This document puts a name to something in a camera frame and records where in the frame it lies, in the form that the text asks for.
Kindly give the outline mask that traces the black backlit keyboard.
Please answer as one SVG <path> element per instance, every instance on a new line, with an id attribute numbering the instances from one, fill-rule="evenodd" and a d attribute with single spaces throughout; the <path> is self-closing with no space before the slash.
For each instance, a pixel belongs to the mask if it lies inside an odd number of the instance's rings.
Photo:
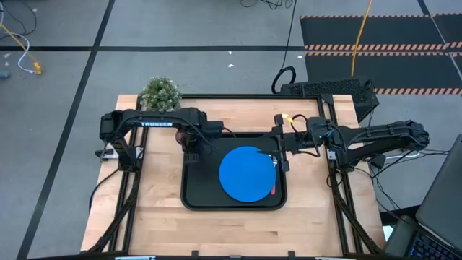
<path id="1" fill-rule="evenodd" d="M 411 258 L 424 260 L 462 260 L 461 253 L 423 234 L 416 235 L 408 255 Z"/>

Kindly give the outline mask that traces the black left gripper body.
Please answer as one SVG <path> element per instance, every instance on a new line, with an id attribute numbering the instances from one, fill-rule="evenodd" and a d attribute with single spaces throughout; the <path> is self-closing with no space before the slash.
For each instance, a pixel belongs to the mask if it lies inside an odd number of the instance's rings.
<path id="1" fill-rule="evenodd" d="M 181 145 L 185 164 L 194 164 L 199 161 L 201 151 L 201 141 L 196 134 L 183 132 L 181 134 Z"/>

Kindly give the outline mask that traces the black hazard-striped floor mat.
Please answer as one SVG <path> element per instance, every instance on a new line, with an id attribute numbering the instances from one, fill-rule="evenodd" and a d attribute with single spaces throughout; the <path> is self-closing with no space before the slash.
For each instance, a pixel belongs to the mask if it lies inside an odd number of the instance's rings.
<path id="1" fill-rule="evenodd" d="M 462 95 L 462 13 L 300 18 L 308 79 L 367 77 L 382 95 Z"/>

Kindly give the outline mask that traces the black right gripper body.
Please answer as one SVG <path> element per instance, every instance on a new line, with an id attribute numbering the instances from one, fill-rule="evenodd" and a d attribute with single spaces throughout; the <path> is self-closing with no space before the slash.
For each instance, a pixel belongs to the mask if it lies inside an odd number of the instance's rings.
<path id="1" fill-rule="evenodd" d="M 283 131 L 283 117 L 282 114 L 274 116 L 275 126 L 273 127 L 275 137 L 277 140 L 278 148 L 275 152 L 275 158 L 278 160 L 280 168 L 283 172 L 290 170 L 289 161 L 287 160 L 287 152 L 292 154 L 300 153 L 302 149 L 302 135 L 292 133 L 284 133 Z"/>

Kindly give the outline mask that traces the grey laptop lid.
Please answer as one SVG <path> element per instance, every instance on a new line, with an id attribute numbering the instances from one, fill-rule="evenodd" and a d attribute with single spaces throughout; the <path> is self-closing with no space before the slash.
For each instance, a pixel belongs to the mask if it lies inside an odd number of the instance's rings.
<path id="1" fill-rule="evenodd" d="M 462 134 L 454 141 L 416 218 L 445 242 L 462 251 Z"/>

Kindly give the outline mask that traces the black plastic tray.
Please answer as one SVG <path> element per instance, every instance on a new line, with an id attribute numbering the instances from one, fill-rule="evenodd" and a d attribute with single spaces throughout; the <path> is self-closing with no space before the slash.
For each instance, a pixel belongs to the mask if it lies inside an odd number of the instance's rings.
<path id="1" fill-rule="evenodd" d="M 183 165 L 180 200 L 186 208 L 196 211 L 273 211 L 284 206 L 287 182 L 278 161 L 276 193 L 260 201 L 245 203 L 234 200 L 219 182 L 219 165 L 229 151 L 242 146 L 275 150 L 278 147 L 275 138 L 264 139 L 262 133 L 223 134 L 211 143 L 214 147 L 201 145 L 198 162 Z"/>

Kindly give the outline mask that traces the red-handled metal fork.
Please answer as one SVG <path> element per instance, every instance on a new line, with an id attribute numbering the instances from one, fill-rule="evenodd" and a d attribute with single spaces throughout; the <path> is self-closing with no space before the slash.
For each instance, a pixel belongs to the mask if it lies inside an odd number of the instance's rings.
<path id="1" fill-rule="evenodd" d="M 272 162 L 273 162 L 274 169 L 275 169 L 275 181 L 274 181 L 274 185 L 273 185 L 273 187 L 272 187 L 272 189 L 271 189 L 270 194 L 273 196 L 273 195 L 275 195 L 275 193 L 276 193 L 276 181 L 277 181 L 276 178 L 277 178 L 277 166 L 278 166 L 278 162 L 277 162 L 277 159 L 276 159 L 276 158 L 273 158 L 273 159 L 272 159 Z"/>

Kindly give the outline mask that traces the grey rounded device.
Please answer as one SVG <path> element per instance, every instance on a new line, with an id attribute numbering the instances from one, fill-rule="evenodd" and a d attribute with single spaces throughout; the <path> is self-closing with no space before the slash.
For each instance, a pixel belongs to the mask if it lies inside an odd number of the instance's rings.
<path id="1" fill-rule="evenodd" d="M 391 256 L 410 257 L 420 225 L 404 215 L 393 228 L 384 251 Z"/>

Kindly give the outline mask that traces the black aluminium rail frame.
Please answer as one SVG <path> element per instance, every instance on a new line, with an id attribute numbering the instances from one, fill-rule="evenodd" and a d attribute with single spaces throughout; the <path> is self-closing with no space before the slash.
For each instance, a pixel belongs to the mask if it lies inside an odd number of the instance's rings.
<path id="1" fill-rule="evenodd" d="M 237 132 L 267 132 L 274 115 L 318 116 L 316 99 L 276 95 L 197 95 L 182 107 L 197 107 L 209 120 L 222 120 Z M 276 211 L 191 211 L 180 200 L 182 150 L 176 129 L 150 129 L 146 158 L 128 253 L 190 256 L 341 256 L 335 204 L 326 185 L 326 153 L 320 158 L 288 154 L 288 195 Z M 122 177 L 116 173 L 95 193 L 80 251 L 94 246 L 116 213 Z M 378 203 L 371 180 L 362 171 L 349 174 L 357 219 L 380 248 L 385 246 Z"/>

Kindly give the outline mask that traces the blue round plate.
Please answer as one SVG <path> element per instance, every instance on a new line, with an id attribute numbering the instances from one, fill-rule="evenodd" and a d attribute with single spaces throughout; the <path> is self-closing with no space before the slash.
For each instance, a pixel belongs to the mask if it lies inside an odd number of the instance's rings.
<path id="1" fill-rule="evenodd" d="M 219 182 L 234 200 L 258 202 L 268 196 L 276 185 L 276 168 L 272 158 L 252 146 L 229 151 L 219 165 Z"/>

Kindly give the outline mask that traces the small potted green plant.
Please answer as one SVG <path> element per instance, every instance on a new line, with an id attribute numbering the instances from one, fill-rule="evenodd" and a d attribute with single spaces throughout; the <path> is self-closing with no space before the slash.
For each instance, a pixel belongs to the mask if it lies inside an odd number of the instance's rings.
<path id="1" fill-rule="evenodd" d="M 140 104 L 147 111 L 171 112 L 178 108 L 182 92 L 169 77 L 152 77 L 139 93 Z"/>

